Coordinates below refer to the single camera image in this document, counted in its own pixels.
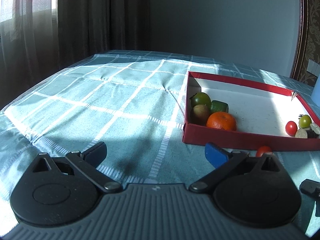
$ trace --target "green tomato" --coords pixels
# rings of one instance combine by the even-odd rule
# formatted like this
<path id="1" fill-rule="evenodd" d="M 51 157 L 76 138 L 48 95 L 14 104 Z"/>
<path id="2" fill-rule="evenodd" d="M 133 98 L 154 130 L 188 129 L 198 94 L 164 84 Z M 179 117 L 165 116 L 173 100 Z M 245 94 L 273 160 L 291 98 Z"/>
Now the green tomato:
<path id="1" fill-rule="evenodd" d="M 199 92 L 193 95 L 191 98 L 191 107 L 194 108 L 197 105 L 206 105 L 209 109 L 211 106 L 211 99 L 210 97 L 204 93 L 204 92 Z"/>
<path id="2" fill-rule="evenodd" d="M 311 123 L 312 123 L 312 120 L 309 115 L 307 115 L 307 114 L 300 115 L 300 118 L 299 118 L 299 127 L 300 128 L 307 128 L 310 126 Z"/>

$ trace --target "light switch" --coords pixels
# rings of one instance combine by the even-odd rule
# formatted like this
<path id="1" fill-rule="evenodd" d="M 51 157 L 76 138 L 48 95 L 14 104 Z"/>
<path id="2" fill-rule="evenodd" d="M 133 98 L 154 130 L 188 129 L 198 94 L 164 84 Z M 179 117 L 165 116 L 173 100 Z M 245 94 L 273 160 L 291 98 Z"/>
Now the light switch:
<path id="1" fill-rule="evenodd" d="M 311 59 L 309 59 L 307 71 L 310 72 L 310 73 L 312 72 L 313 62 L 314 62 L 314 61 L 312 61 Z"/>
<path id="2" fill-rule="evenodd" d="M 309 59 L 307 71 L 318 77 L 320 75 L 320 65 Z"/>

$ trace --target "wall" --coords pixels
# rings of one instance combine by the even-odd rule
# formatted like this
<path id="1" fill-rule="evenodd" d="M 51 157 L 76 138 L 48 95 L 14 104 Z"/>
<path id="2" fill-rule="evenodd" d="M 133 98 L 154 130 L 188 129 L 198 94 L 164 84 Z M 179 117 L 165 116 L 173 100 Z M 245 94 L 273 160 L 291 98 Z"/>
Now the wall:
<path id="1" fill-rule="evenodd" d="M 306 52 L 302 64 L 299 81 L 315 86 L 317 77 L 307 72 L 309 59 L 320 64 L 320 0 L 309 0 L 309 27 Z"/>
<path id="2" fill-rule="evenodd" d="M 290 75 L 300 0 L 151 0 L 151 50 Z"/>

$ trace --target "blue checkered tablecloth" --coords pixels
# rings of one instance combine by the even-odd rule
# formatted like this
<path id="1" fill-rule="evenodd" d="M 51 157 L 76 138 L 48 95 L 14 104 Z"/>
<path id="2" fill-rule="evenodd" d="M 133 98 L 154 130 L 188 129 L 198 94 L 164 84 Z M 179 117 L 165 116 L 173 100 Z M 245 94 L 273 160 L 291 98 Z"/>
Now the blue checkered tablecloth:
<path id="1" fill-rule="evenodd" d="M 298 91 L 320 117 L 310 98 L 312 87 L 264 70 L 153 51 L 96 54 L 53 75 L 0 112 L 0 236 L 17 223 L 10 193 L 39 152 L 64 156 L 104 141 L 108 155 L 97 169 L 124 186 L 188 186 L 212 171 L 203 146 L 182 143 L 188 71 Z M 307 178 L 320 181 L 320 151 L 276 155 L 297 187 Z M 311 198 L 302 198 L 295 223 L 311 235 L 319 228 L 320 214 Z"/>

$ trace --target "floral wallpaper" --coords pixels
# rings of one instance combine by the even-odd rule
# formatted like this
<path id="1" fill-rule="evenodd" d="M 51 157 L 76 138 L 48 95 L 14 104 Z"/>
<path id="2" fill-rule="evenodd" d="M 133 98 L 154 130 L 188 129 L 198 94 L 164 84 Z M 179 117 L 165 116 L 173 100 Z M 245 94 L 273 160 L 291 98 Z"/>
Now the floral wallpaper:
<path id="1" fill-rule="evenodd" d="M 309 30 L 306 52 L 299 81 L 310 86 L 315 85 L 317 77 L 307 72 L 309 59 L 320 64 L 320 0 L 309 0 Z"/>

